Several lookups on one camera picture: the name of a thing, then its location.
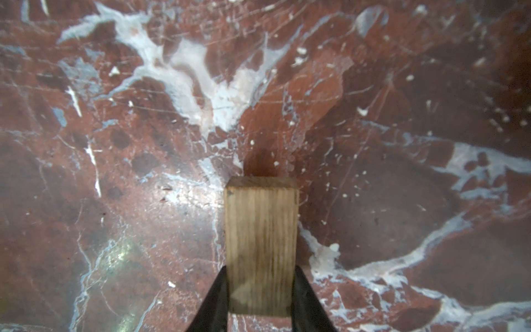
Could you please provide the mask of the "tan wooden block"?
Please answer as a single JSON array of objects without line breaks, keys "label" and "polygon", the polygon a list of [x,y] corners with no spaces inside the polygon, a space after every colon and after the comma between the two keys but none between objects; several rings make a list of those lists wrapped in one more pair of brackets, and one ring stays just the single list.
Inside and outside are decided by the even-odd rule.
[{"label": "tan wooden block", "polygon": [[300,191],[282,177],[233,177],[224,189],[229,310],[285,318],[293,301]]}]

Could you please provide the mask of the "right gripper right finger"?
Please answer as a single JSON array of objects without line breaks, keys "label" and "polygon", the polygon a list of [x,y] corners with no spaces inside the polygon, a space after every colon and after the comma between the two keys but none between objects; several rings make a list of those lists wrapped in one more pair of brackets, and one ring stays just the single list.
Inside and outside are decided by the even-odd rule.
[{"label": "right gripper right finger", "polygon": [[291,308],[294,332],[336,332],[301,267],[295,267]]}]

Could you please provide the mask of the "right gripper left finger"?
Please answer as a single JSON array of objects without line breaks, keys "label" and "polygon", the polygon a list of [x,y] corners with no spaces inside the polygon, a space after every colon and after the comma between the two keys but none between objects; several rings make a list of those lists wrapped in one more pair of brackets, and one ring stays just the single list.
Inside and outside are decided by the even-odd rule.
[{"label": "right gripper left finger", "polygon": [[224,266],[212,283],[205,299],[186,332],[224,332],[228,330],[228,276]]}]

